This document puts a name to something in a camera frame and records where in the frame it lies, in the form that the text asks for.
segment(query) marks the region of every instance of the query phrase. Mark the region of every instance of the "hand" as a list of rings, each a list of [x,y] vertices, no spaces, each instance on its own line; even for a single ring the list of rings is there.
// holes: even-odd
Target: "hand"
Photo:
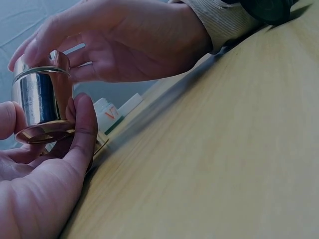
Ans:
[[[74,82],[146,81],[191,69],[212,50],[201,21],[183,3],[158,0],[83,0],[48,19],[14,53],[30,66],[52,50],[68,54]]]
[[[39,156],[43,145],[0,151],[0,238],[57,238],[63,228],[80,196],[97,135],[88,96],[69,101],[68,119],[73,115],[74,138],[56,143],[44,156]],[[20,131],[23,116],[16,103],[0,104],[0,139]]]

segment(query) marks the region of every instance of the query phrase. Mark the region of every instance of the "shirt cuff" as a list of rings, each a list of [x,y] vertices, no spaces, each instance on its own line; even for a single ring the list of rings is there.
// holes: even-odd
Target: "shirt cuff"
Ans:
[[[195,12],[209,34],[213,51],[218,53],[229,41],[247,34],[261,22],[251,17],[239,3],[227,4],[221,0],[169,0],[183,2]]]

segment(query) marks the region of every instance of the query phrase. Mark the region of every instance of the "shiny metal container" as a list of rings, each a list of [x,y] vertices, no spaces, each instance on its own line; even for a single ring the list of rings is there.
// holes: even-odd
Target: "shiny metal container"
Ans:
[[[27,127],[15,135],[15,140],[51,143],[73,134],[75,124],[66,118],[66,107],[72,97],[68,57],[53,51],[32,68],[22,57],[14,66],[11,97],[22,107]]]

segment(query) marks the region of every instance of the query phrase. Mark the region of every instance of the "bottle cap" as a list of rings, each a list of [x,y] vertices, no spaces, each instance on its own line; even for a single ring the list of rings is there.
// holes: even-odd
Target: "bottle cap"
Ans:
[[[107,105],[108,105],[108,101],[105,98],[101,98],[99,99],[97,102],[95,102],[93,104],[94,110],[95,112],[98,114],[99,112],[101,112]]]

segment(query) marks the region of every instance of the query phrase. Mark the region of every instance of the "table surface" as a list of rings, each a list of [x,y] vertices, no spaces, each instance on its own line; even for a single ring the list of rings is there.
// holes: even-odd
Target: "table surface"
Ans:
[[[110,135],[62,238],[316,239],[319,2],[156,84]]]

